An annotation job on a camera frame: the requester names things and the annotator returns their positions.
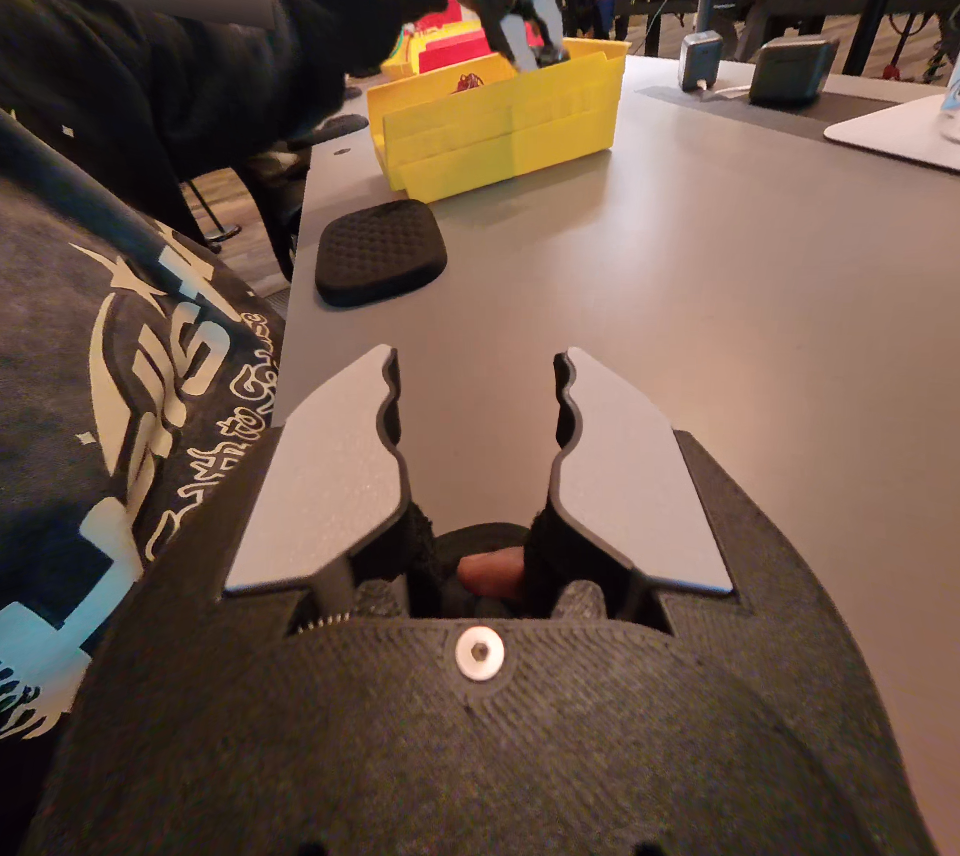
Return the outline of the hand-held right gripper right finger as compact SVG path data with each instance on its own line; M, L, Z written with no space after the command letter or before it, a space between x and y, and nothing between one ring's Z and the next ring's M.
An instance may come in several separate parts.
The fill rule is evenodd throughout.
M668 418L580 347L554 358L558 453L547 508L570 579L619 601L642 587L727 598L723 552Z

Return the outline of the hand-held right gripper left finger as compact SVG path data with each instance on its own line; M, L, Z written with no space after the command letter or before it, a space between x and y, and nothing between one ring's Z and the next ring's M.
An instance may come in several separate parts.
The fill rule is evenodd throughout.
M354 557L411 501L398 450L397 351L368 350L286 418L223 592L310 592L322 615L352 608Z

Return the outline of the yellow plastic bin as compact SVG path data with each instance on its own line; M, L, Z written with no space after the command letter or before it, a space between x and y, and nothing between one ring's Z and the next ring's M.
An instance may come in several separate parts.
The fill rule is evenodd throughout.
M413 35L413 27L406 28L398 40L393 53L381 65L381 73L389 81L398 81L404 78L416 76L414 74L409 59L409 46Z
M565 44L567 61L532 72L489 55L369 89L390 189L432 203L610 149L630 46Z

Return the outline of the person's right hand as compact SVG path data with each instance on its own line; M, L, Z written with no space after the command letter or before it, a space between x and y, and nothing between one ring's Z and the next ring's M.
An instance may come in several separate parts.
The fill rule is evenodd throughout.
M456 575L465 590L479 598L521 602L524 596L524 548L464 556Z

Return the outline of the red plastic bin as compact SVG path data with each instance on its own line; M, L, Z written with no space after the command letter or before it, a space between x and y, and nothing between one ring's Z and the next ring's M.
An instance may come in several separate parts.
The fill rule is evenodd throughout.
M481 23L458 0L447 0L443 12L413 24L409 59L414 74L458 66L492 53Z

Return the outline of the black textured wrist pad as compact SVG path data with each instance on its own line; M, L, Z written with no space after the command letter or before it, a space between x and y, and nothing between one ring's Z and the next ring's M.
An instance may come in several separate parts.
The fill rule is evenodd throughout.
M332 308L361 308L430 285L448 263L431 207L395 200L340 216L323 229L315 287Z
M456 620L525 616L527 607L524 596L521 602L476 597L461 585L456 570L464 556L508 547L520 546L525 549L528 537L529 530L526 527L510 523L467 526L438 537L435 546L441 571L440 616Z

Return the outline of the black power cube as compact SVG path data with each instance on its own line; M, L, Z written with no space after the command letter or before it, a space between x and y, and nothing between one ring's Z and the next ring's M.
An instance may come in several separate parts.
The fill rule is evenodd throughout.
M678 57L678 87L684 93L709 91L716 82L724 41L713 30L686 35Z
M756 57L748 100L765 108L797 108L822 92L838 51L838 42L822 35L780 37L764 44Z

